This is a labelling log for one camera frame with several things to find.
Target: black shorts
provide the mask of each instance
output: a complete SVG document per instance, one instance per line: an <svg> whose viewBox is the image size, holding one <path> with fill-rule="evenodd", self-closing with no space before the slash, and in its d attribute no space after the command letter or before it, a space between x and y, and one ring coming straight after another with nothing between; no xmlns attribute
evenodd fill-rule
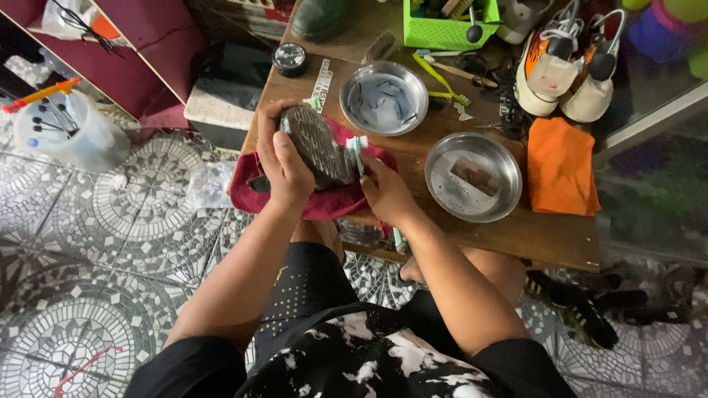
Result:
<svg viewBox="0 0 708 398"><path fill-rule="evenodd" d="M264 355L270 356L282 348L278 347L283 342L279 336L288 334L316 314L356 303L359 303L357 294L332 250L313 242L291 243L261 325L256 330L253 368L269 359ZM462 352L447 330L430 292L418 290L398 313L418 337L441 353L462 359Z"/></svg>

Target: orange cloth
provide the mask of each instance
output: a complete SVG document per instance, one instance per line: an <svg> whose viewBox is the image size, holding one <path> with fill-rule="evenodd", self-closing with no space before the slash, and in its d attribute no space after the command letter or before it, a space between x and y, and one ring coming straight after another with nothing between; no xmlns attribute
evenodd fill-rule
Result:
<svg viewBox="0 0 708 398"><path fill-rule="evenodd" d="M600 211L591 159L595 139L563 118L536 119L529 131L528 181L535 212Z"/></svg>

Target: green basket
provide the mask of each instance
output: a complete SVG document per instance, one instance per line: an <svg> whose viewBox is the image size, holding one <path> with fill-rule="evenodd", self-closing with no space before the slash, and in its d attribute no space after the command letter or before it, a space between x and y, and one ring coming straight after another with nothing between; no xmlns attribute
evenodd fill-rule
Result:
<svg viewBox="0 0 708 398"><path fill-rule="evenodd" d="M478 0L476 3L484 5L484 20L479 22L484 35L479 42L471 43L467 41L469 21L413 18L411 17L411 2L404 0L403 31L406 46L459 51L481 48L499 28L499 25L485 23L499 21L499 8L496 6L496 0Z"/></svg>

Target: soapy water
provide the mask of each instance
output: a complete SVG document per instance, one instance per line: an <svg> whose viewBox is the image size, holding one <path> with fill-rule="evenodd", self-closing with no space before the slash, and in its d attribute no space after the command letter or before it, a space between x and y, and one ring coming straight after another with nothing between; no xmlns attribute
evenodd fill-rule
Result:
<svg viewBox="0 0 708 398"><path fill-rule="evenodd" d="M415 98L408 84L389 74L371 74L356 83L348 96L350 114L374 132L396 132L413 123Z"/></svg>
<svg viewBox="0 0 708 398"><path fill-rule="evenodd" d="M461 215L480 215L493 209L499 202L499 193L494 197L475 188L460 177L450 173L452 165L460 157L466 157L480 165L488 173L501 178L494 163L486 157L464 149L444 153L433 164L430 184L438 200Z"/></svg>

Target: stainless steel bowl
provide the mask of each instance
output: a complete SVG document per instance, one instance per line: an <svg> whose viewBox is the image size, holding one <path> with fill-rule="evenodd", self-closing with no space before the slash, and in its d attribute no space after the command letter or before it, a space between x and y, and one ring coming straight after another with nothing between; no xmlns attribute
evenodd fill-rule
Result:
<svg viewBox="0 0 708 398"><path fill-rule="evenodd" d="M339 103L357 128L378 135L402 135L426 116L428 90L405 66L376 61L359 68L342 85Z"/></svg>
<svg viewBox="0 0 708 398"><path fill-rule="evenodd" d="M501 179L501 187L494 197L450 173L452 165L461 156ZM453 134L435 144L426 159L426 183L442 208L470 222L493 222L504 218L519 203L523 184L521 170L508 149L474 132Z"/></svg>

